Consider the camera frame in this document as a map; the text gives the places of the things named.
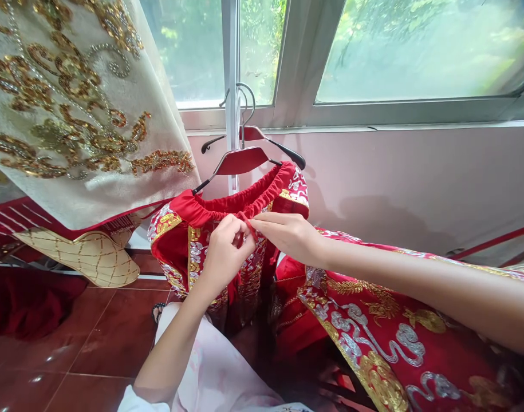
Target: red tile floor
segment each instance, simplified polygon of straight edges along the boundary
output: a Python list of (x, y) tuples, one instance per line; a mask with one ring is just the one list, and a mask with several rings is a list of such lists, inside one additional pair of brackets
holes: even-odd
[(153, 345), (151, 308), (169, 297), (165, 280), (88, 287), (52, 334), (0, 337), (0, 412), (116, 411)]

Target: pink wall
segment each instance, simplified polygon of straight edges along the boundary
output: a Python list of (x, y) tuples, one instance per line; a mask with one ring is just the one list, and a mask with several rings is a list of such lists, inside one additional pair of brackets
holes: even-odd
[[(300, 152), (310, 221), (375, 243), (446, 253), (524, 225), (524, 127), (303, 133), (271, 136)], [(226, 144), (206, 154), (208, 136), (190, 137), (201, 179), (211, 176)], [(259, 142), (276, 160), (287, 157)], [(242, 189), (272, 165), (240, 176)], [(204, 197), (227, 195), (217, 176)], [(524, 239), (497, 248), (482, 263), (500, 263)]]

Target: metal clothes rack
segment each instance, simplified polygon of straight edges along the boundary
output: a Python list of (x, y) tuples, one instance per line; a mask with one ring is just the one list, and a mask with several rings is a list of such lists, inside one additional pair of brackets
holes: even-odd
[[(239, 120), (241, 111), (241, 97), (237, 86), (237, 83), (241, 81), (239, 1), (240, 0), (222, 0), (223, 68), (225, 90), (229, 90), (225, 106), (228, 151), (239, 148)], [(237, 175), (228, 177), (228, 190), (230, 195), (239, 192), (239, 178)]]

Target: hand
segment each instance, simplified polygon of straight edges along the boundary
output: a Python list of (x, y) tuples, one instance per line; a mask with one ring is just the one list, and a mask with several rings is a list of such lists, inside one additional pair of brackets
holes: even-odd
[(265, 212), (254, 216), (250, 224), (291, 258), (308, 266), (324, 266), (324, 248), (328, 239), (302, 215)]
[(256, 243), (245, 222), (234, 215), (227, 215), (210, 235), (202, 275), (195, 288), (202, 285), (212, 299), (227, 287), (249, 257)]

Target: white sleeve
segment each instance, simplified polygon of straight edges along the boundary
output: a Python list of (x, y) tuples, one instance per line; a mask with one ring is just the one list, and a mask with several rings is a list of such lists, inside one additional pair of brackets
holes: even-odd
[(136, 395), (132, 385), (128, 385), (117, 412), (170, 412), (170, 407), (167, 403), (147, 402)]

